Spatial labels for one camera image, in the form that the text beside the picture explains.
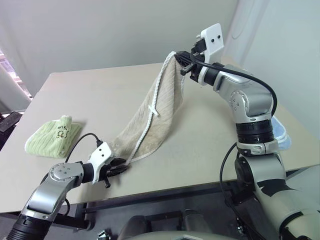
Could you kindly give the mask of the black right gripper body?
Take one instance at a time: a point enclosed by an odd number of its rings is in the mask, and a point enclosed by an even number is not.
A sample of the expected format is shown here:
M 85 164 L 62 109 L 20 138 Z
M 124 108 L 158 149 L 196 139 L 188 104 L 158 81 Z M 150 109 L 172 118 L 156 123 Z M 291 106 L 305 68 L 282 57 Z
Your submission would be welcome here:
M 185 76 L 186 74 L 190 73 L 190 78 L 194 81 L 197 81 L 199 77 L 199 67 L 194 61 L 192 61 L 190 65 L 182 66 L 180 73 L 182 76 Z

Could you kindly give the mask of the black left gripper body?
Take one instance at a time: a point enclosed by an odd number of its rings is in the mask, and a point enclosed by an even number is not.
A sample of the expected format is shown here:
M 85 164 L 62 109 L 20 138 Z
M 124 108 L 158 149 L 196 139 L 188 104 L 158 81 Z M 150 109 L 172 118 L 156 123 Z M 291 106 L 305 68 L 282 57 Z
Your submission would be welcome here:
M 108 179 L 108 173 L 111 168 L 112 167 L 110 164 L 105 164 L 101 167 L 99 171 L 99 181 L 104 183 L 106 189 L 108 189 L 111 186 L 110 181 Z

